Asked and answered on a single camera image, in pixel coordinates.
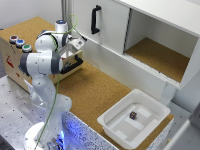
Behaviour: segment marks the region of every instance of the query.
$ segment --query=brown countertop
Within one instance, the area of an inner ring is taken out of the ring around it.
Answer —
[[[0,31],[0,36],[9,42],[11,35],[18,35],[19,38],[24,39],[27,44],[34,48],[37,35],[44,29],[54,30],[54,26],[36,17]],[[87,62],[83,63],[80,70],[63,79],[58,90],[60,94],[72,99],[72,113],[119,149],[123,148],[104,133],[102,126],[97,123],[97,118],[130,91],[131,89]],[[137,150],[146,149],[172,119],[173,115],[170,114]]]

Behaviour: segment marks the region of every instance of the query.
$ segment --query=box handle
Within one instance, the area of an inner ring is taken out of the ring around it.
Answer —
[[[99,10],[101,10],[101,7],[98,5],[96,5],[96,8],[92,10],[92,25],[91,25],[92,34],[100,32],[100,30],[96,28],[96,12]]]
[[[78,55],[75,55],[75,60],[77,62],[72,64],[71,66],[63,67],[60,74],[66,74],[66,73],[70,72],[71,70],[75,69],[76,67],[80,66],[83,63],[83,60],[81,58],[79,58]]]

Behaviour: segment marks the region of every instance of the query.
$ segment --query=blue lid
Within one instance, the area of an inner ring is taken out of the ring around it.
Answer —
[[[17,40],[17,43],[24,43],[24,40]]]

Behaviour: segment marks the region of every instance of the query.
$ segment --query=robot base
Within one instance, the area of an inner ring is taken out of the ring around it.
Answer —
[[[35,124],[32,126],[25,134],[24,137],[24,149],[25,150],[46,150],[48,147],[41,148],[38,144],[37,148],[35,149],[35,146],[37,144],[37,141],[34,140],[37,133],[40,131],[40,129],[43,127],[44,122],[40,122],[38,124]]]

